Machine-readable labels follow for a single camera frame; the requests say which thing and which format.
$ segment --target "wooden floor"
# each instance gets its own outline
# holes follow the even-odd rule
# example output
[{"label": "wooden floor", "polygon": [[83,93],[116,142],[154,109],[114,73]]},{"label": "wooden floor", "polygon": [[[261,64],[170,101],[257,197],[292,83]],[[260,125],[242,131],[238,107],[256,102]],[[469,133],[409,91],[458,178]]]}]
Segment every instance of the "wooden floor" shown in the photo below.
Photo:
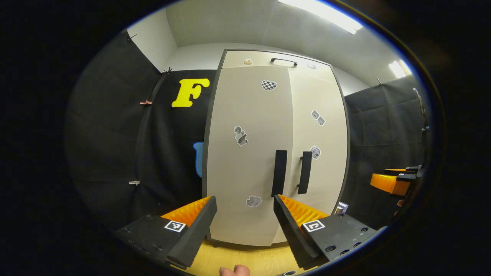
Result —
[{"label": "wooden floor", "polygon": [[290,270],[298,275],[305,271],[297,266],[286,242],[271,247],[217,245],[214,248],[212,242],[203,241],[192,266],[185,271],[197,276],[218,276],[220,267],[233,270],[235,265],[249,267],[251,276],[275,276]]}]

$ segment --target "black handle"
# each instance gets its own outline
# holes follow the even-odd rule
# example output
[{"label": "black handle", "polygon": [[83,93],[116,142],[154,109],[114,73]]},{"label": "black handle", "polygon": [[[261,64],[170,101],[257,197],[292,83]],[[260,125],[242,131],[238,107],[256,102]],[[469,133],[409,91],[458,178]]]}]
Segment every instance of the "black handle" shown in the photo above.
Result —
[{"label": "black handle", "polygon": [[287,60],[287,59],[282,59],[282,58],[276,58],[276,57],[272,58],[271,59],[271,62],[274,62],[275,60],[284,60],[284,61],[293,62],[293,66],[297,66],[298,65],[298,63],[296,63],[295,61],[291,61],[291,60]]},{"label": "black handle", "polygon": [[310,179],[310,167],[312,166],[312,152],[304,151],[302,157],[302,170],[300,171],[300,184],[298,194],[307,193],[308,181]]},{"label": "black handle", "polygon": [[286,150],[276,151],[276,157],[274,160],[274,176],[273,176],[273,188],[271,190],[271,197],[283,193],[283,186],[285,186],[287,155],[288,155],[288,151]]}]

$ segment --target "blue shape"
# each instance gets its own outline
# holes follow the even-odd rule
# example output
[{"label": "blue shape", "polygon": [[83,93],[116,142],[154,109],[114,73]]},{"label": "blue shape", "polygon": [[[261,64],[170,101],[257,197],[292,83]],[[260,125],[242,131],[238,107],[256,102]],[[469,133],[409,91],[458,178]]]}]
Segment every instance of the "blue shape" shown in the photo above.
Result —
[{"label": "blue shape", "polygon": [[201,176],[203,172],[203,142],[196,142],[192,147],[196,150],[196,173]]}]

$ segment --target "ceiling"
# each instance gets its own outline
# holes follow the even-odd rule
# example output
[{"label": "ceiling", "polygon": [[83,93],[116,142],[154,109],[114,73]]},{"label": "ceiling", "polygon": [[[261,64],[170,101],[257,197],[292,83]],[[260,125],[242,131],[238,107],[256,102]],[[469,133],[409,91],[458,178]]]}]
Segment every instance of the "ceiling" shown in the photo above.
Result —
[{"label": "ceiling", "polygon": [[369,86],[395,79],[388,65],[401,59],[362,28],[342,28],[277,0],[183,0],[167,7],[178,47],[219,42],[283,48],[344,70]]}]

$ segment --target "cabinet door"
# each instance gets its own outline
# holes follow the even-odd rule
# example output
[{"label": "cabinet door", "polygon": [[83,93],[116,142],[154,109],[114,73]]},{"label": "cabinet door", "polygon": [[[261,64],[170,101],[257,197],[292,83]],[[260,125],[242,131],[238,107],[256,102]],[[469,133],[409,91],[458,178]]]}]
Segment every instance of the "cabinet door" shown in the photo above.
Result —
[{"label": "cabinet door", "polygon": [[[263,81],[275,82],[276,87],[264,89]],[[211,238],[270,246],[279,228],[271,197],[276,150],[288,151],[283,193],[288,189],[291,168],[293,119],[288,69],[224,68],[212,104],[203,167],[205,195],[217,198]],[[242,146],[236,140],[236,126],[247,134]],[[261,203],[249,206],[250,196],[260,197]],[[252,200],[251,205],[257,204],[258,199]]]},{"label": "cabinet door", "polygon": [[[290,71],[293,98],[293,152],[288,197],[331,214],[343,185],[348,133],[343,99],[336,83],[301,71]],[[315,110],[324,125],[311,115]],[[312,160],[306,194],[297,194],[303,151],[312,146],[320,156]]]}]

